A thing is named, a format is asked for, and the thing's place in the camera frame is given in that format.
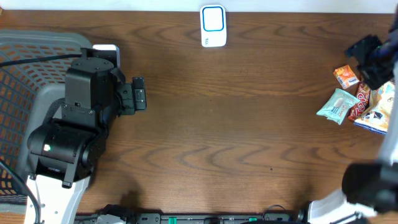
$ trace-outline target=green indicator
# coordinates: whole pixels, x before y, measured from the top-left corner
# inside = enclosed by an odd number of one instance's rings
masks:
[[[169,218],[169,224],[177,224],[177,218],[175,218],[175,217],[170,217],[170,218]]]

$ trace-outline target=brown wooden tabletop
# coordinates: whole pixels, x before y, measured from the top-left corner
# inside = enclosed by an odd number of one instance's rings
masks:
[[[367,34],[385,39],[391,20],[228,13],[227,44],[213,49],[201,46],[198,12],[3,11],[0,28],[116,44],[127,79],[145,77],[147,111],[116,120],[79,213],[109,203],[254,213],[273,204],[297,210],[341,187],[350,162],[376,158],[381,135],[316,112],[341,88],[333,70],[355,65],[344,50]]]

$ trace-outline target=blue and white snack bag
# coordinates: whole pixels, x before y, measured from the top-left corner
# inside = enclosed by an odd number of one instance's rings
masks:
[[[341,124],[348,110],[356,103],[359,103],[357,97],[344,90],[336,89],[329,101],[317,112],[317,115],[325,116],[329,120]]]

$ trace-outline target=orange snack package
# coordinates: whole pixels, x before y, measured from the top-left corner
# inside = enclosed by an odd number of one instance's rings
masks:
[[[348,87],[359,83],[358,78],[356,78],[349,65],[337,68],[333,74],[337,78],[338,82],[340,82],[343,89],[347,89]]]

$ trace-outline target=blue rounded square outline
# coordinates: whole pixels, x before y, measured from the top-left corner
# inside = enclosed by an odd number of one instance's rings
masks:
[[[206,24],[205,24],[205,9],[211,9],[211,8],[220,8],[221,9],[221,14],[222,14],[222,18],[223,18],[223,27],[219,30],[206,30]],[[211,7],[204,7],[203,10],[201,11],[202,14],[202,19],[203,19],[203,29],[206,32],[214,32],[214,31],[222,31],[224,29],[224,10],[222,7],[219,6],[211,6]]]

